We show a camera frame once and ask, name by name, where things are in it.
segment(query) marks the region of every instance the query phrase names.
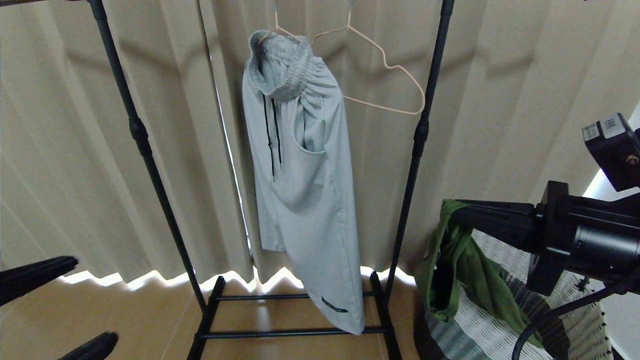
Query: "white wall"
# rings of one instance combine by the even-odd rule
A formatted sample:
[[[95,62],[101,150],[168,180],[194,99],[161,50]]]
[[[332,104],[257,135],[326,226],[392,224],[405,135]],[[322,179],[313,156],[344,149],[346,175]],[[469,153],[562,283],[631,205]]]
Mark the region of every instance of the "white wall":
[[[638,104],[628,121],[631,128],[640,127],[640,104]],[[602,170],[600,170],[583,196],[614,201],[638,192],[640,192],[640,188],[616,192]],[[591,281],[591,285],[596,290],[604,287],[600,281]],[[633,293],[612,295],[604,299],[602,305],[607,313],[609,336],[616,350],[626,360],[640,359],[640,338],[637,335],[640,327],[640,295]]]

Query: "screw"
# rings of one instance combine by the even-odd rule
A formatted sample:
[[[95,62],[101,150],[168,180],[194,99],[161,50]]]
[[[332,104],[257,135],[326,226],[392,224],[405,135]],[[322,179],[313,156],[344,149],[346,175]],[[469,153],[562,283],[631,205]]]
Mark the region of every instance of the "screw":
[[[629,155],[627,156],[627,164],[629,165],[635,165],[638,163],[638,158],[634,155]]]

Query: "laundry basket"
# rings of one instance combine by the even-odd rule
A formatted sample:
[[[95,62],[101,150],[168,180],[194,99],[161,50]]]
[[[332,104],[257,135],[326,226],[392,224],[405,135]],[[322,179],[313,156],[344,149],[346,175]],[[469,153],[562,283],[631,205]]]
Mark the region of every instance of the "laundry basket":
[[[593,291],[589,287],[580,291],[579,278],[569,272],[560,277],[551,296],[529,291],[525,284],[530,254],[477,230],[473,232],[473,238],[488,258],[506,270],[505,281],[509,289],[531,319]],[[414,340],[421,359],[511,359],[519,334],[475,305],[462,285],[458,313],[453,320],[438,321],[424,309],[419,314]],[[561,316],[543,326],[539,333],[545,348],[527,344],[521,359],[613,359],[605,313],[599,302]]]

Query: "black logo on shorts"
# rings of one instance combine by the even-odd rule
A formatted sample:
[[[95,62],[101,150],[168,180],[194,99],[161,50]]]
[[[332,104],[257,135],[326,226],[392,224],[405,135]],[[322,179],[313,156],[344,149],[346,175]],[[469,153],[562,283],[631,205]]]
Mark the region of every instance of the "black logo on shorts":
[[[334,311],[337,311],[338,313],[348,313],[349,311],[347,311],[347,309],[341,309],[339,307],[335,307],[331,304],[329,304],[329,302],[327,300],[324,299],[324,297],[322,298],[322,302],[324,302],[325,305],[327,305],[328,307],[332,308]]]

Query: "beige hanger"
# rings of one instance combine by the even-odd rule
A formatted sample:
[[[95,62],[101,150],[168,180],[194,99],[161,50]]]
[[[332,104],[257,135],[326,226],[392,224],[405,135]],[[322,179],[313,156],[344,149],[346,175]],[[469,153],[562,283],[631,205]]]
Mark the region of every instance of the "beige hanger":
[[[275,13],[276,13],[276,26],[273,29],[271,29],[271,31],[269,31],[267,33],[267,35],[264,35],[262,37],[262,39],[260,39],[260,41],[258,41],[258,45],[260,45],[262,43],[262,41],[264,41],[264,39],[266,39],[269,35],[273,34],[274,32],[276,32],[278,30],[280,30],[280,32],[284,33],[285,35],[289,35],[290,37],[296,39],[298,42],[302,42],[302,40],[300,40],[299,37],[297,37],[296,35],[293,35],[292,33],[288,32],[287,30],[281,28],[280,25],[278,25],[278,0],[276,0]]]
[[[382,53],[382,61],[385,65],[385,68],[389,69],[389,70],[393,70],[393,69],[400,69],[402,70],[415,84],[415,86],[418,87],[418,90],[420,91],[420,94],[422,95],[422,105],[420,106],[420,109],[418,111],[414,112],[410,112],[410,111],[404,111],[404,110],[398,110],[398,109],[392,109],[392,108],[388,108],[386,106],[380,106],[380,105],[376,105],[376,104],[371,104],[370,102],[366,102],[366,101],[362,101],[362,100],[358,100],[358,99],[354,99],[352,97],[348,97],[346,95],[344,95],[345,99],[349,99],[351,101],[355,101],[355,102],[359,102],[360,104],[364,104],[364,105],[368,105],[368,106],[373,106],[374,108],[378,108],[378,109],[383,109],[383,110],[388,110],[388,111],[393,111],[396,113],[400,113],[400,114],[407,114],[407,115],[418,115],[420,113],[422,113],[422,111],[424,110],[424,106],[426,103],[426,100],[424,98],[424,90],[422,89],[422,87],[420,86],[420,84],[418,84],[418,81],[411,75],[409,74],[409,72],[402,66],[400,65],[393,65],[393,66],[389,66],[387,65],[387,54],[385,54],[385,51],[382,49],[382,47],[380,47],[380,45],[376,44],[376,42],[374,42],[373,40],[371,40],[370,38],[366,37],[363,33],[359,32],[358,30],[356,30],[353,26],[351,26],[351,7],[353,5],[353,1],[351,0],[351,4],[349,5],[349,15],[347,16],[347,26],[343,26],[339,29],[333,29],[333,30],[329,30],[329,31],[325,31],[324,33],[320,33],[316,36],[314,36],[313,40],[311,40],[311,46],[314,45],[314,42],[316,41],[317,38],[330,34],[330,33],[336,33],[338,31],[342,31],[342,30],[351,30],[354,33],[360,35],[360,37],[362,37],[364,40],[368,41],[369,43],[371,43],[371,45],[375,46],[378,48],[378,50],[380,50],[380,52]]]

